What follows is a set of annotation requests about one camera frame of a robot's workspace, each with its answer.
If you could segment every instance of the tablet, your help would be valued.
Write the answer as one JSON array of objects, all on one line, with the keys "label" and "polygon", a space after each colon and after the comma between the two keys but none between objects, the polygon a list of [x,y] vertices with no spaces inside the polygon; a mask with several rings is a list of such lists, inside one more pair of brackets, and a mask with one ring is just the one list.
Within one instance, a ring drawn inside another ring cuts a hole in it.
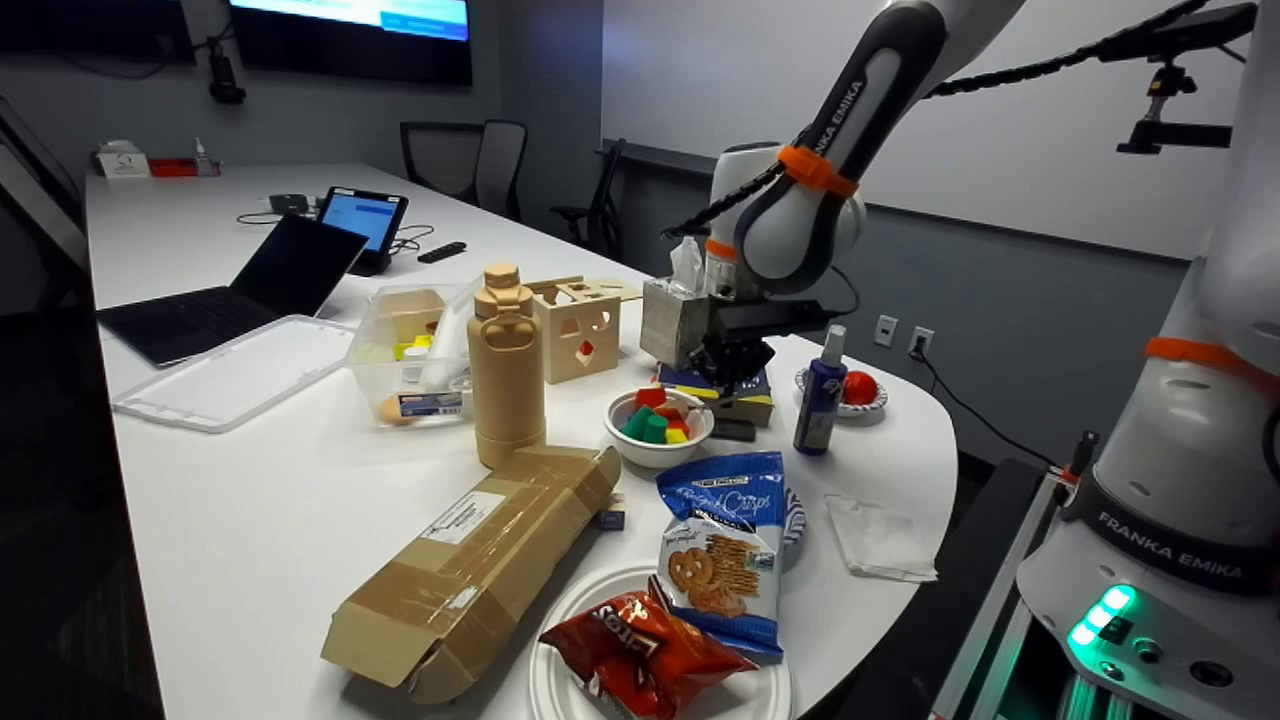
[{"label": "tablet", "polygon": [[410,202],[392,191],[329,189],[322,225],[364,238],[364,253],[351,274],[384,274],[404,210]]}]

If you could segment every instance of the blue bottle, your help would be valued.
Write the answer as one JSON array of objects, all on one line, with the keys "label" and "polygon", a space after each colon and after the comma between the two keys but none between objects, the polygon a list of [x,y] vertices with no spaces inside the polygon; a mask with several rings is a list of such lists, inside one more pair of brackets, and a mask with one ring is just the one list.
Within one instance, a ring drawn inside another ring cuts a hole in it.
[{"label": "blue bottle", "polygon": [[841,409],[841,385],[846,385],[846,324],[827,329],[824,351],[803,371],[803,396],[800,396],[800,421],[795,421],[795,454],[824,456],[835,409]]}]

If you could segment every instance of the blue snack bag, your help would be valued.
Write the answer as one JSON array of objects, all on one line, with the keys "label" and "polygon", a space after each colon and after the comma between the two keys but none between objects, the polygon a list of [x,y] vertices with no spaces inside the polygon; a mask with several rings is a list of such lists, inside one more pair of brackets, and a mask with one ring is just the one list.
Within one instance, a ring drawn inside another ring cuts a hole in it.
[{"label": "blue snack bag", "polygon": [[786,456],[692,460],[661,472],[658,490],[674,508],[658,573],[665,600],[719,646],[776,665]]}]

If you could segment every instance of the white table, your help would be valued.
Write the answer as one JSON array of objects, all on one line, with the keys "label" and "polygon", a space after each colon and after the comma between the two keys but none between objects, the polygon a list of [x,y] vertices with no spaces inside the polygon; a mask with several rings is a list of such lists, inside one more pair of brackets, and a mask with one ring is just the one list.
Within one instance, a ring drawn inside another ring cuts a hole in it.
[{"label": "white table", "polygon": [[[267,191],[322,197],[329,186],[414,197],[410,225],[435,229],[425,248],[469,240],[469,253],[443,266],[415,266],[410,253],[380,279],[347,277],[326,309],[331,320],[356,320],[384,279],[469,284],[492,262],[518,262],[529,279],[564,274],[636,287],[646,279],[631,267],[373,168],[295,163],[230,168],[217,179],[89,179],[95,304],[114,309],[230,284],[267,232],[263,225],[237,225],[237,216],[263,210]],[[624,361],[616,371],[549,385],[551,446],[605,446],[605,401],[646,385],[652,361],[636,344],[642,304],[624,304],[619,329]],[[100,335],[114,391],[151,376],[114,333]],[[792,376],[816,356],[816,344],[786,335],[772,348],[776,418],[756,448],[786,454],[788,484],[812,518],[803,558],[786,575],[781,622],[795,713],[803,713],[877,648],[917,592],[911,583],[846,573],[819,518],[819,490],[841,484],[866,499],[926,518],[937,549],[955,499],[955,433],[930,391],[872,370],[889,389],[884,426],[835,427],[834,456],[803,460],[792,454]],[[484,477],[471,427],[380,427],[347,371],[314,385],[230,435],[158,427],[122,411],[114,426],[168,717],[529,717],[529,652],[449,713],[414,708],[322,660],[331,608]],[[665,506],[631,472],[624,472],[619,494],[627,528],[600,537],[564,590],[600,567],[658,559],[658,541],[670,525]]]}]

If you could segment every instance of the snack bag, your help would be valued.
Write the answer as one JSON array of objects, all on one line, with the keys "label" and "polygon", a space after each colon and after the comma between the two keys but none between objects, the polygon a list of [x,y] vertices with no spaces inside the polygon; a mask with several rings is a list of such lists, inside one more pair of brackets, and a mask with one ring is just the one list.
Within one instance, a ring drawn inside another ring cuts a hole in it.
[{"label": "snack bag", "polygon": [[658,484],[676,518],[658,567],[665,600],[719,646],[776,665],[786,456],[714,456],[661,472]]},{"label": "snack bag", "polygon": [[613,597],[541,637],[560,652],[589,698],[608,698],[627,717],[670,720],[704,690],[753,667],[652,592]]}]

